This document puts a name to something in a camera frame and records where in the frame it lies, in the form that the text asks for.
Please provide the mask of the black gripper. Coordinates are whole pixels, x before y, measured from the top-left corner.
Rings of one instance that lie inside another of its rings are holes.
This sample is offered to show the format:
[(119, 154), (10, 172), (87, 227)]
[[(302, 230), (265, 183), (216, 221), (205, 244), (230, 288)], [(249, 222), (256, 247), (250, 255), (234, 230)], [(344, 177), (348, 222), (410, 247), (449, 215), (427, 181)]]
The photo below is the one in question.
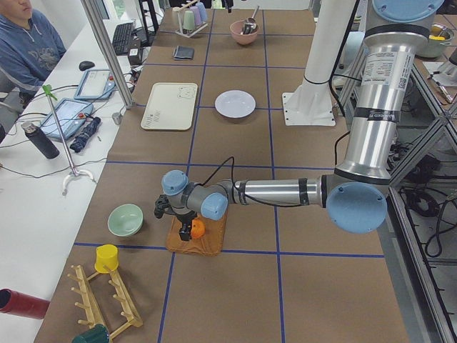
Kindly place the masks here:
[(181, 241), (190, 241), (192, 239), (192, 221), (197, 217), (197, 213), (195, 211), (189, 211), (185, 214), (176, 214), (175, 217), (182, 224), (179, 230), (179, 237)]

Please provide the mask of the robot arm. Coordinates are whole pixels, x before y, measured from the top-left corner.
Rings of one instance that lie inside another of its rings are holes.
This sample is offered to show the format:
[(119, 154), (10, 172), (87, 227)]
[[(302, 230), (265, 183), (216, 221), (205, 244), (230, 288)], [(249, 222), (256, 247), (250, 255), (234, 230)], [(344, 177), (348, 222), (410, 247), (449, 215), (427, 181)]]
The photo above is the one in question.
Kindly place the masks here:
[(317, 204), (339, 228), (377, 229), (387, 215), (386, 162), (416, 52), (428, 42), (440, 1), (370, 1), (363, 43), (368, 50), (343, 161), (317, 179), (190, 182), (167, 172), (154, 214), (175, 216), (183, 240), (196, 217), (220, 220), (230, 204), (300, 207)]

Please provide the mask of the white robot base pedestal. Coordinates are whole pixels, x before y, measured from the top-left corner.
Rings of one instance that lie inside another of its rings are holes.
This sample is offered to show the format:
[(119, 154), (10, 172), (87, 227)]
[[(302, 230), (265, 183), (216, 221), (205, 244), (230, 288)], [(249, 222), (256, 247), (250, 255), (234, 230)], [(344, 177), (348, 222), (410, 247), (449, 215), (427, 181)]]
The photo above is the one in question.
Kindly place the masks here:
[(284, 93), (283, 115), (287, 126), (334, 126), (329, 80), (343, 43), (355, 0), (324, 0), (318, 15), (303, 81), (293, 93)]

